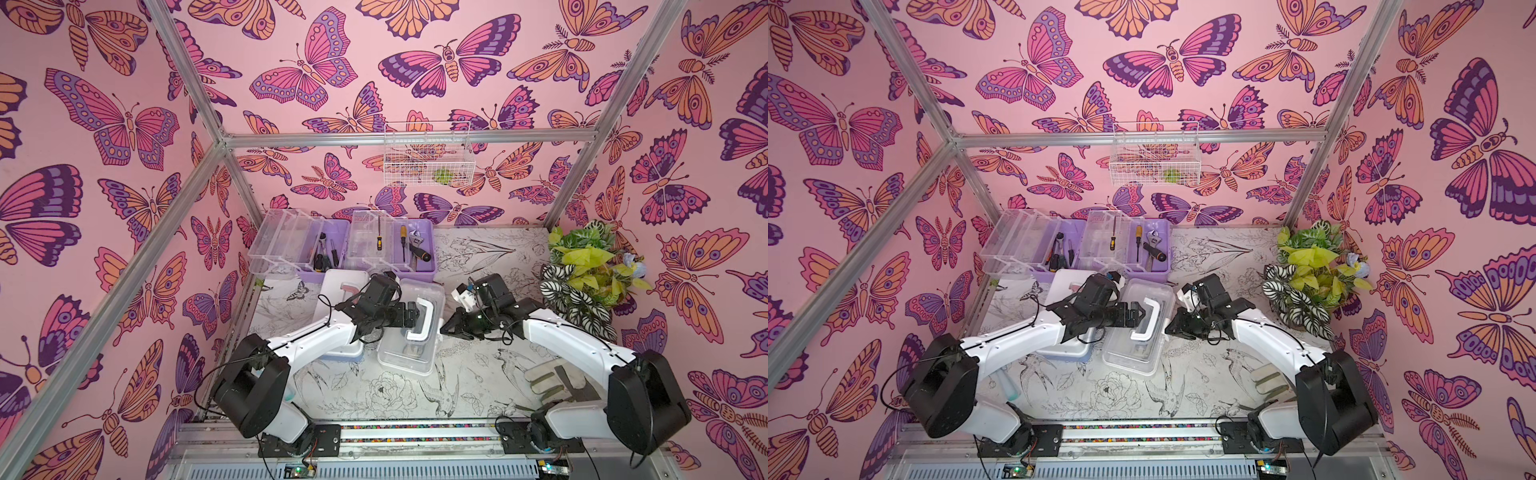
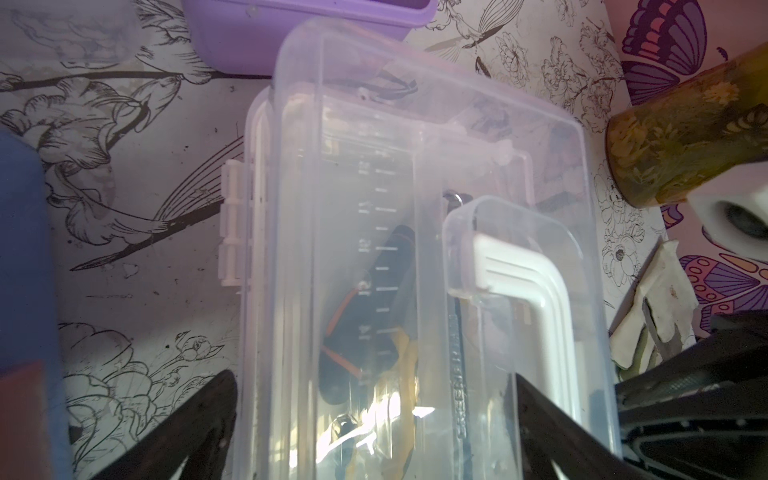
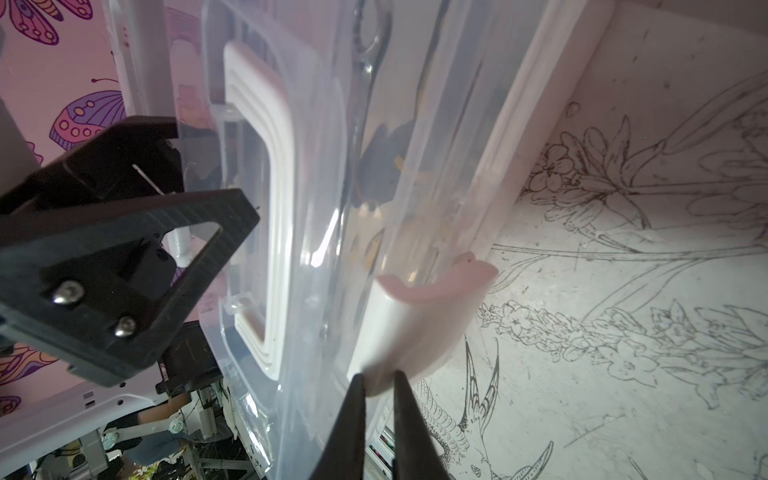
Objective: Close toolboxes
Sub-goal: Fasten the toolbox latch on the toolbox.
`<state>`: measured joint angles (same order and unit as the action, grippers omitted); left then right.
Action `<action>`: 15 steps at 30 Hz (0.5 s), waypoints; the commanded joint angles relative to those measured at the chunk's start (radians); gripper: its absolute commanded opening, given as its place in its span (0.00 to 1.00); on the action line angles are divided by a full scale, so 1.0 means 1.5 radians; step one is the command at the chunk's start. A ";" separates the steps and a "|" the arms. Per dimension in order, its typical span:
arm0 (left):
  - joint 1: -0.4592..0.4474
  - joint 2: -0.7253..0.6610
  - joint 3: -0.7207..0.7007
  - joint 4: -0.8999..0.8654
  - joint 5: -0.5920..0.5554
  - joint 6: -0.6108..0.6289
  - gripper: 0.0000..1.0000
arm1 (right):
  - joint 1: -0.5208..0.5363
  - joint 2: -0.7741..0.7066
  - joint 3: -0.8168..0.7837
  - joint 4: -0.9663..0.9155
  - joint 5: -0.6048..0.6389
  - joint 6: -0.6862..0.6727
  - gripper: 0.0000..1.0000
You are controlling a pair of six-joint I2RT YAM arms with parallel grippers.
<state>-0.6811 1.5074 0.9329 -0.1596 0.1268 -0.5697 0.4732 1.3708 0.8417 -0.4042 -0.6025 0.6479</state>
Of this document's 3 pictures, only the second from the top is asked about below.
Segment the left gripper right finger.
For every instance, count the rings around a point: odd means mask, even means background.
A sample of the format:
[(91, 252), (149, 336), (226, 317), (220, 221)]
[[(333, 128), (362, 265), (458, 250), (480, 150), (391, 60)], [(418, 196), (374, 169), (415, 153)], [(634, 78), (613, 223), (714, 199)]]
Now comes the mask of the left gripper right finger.
[(514, 376), (516, 417), (530, 477), (641, 479), (523, 376)]

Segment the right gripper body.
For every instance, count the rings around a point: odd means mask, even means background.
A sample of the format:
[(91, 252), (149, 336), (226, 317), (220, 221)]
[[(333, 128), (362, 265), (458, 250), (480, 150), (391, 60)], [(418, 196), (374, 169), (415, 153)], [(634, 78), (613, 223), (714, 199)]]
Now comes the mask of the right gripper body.
[(624, 460), (653, 479), (767, 476), (767, 314), (712, 318), (712, 333), (617, 384)]

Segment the white toolbox clear lid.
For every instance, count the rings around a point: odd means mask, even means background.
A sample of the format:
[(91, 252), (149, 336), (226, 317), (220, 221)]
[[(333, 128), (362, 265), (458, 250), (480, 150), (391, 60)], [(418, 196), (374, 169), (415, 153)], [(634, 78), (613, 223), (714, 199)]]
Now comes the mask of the white toolbox clear lid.
[(339, 19), (295, 27), (222, 170), (236, 479), (517, 479), (525, 377), (619, 433), (585, 138)]

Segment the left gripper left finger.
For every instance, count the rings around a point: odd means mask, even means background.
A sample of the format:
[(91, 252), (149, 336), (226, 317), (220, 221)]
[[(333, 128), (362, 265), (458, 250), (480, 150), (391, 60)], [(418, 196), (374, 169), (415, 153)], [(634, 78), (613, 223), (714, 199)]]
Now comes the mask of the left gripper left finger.
[(97, 479), (220, 479), (237, 417), (235, 374), (223, 370)]

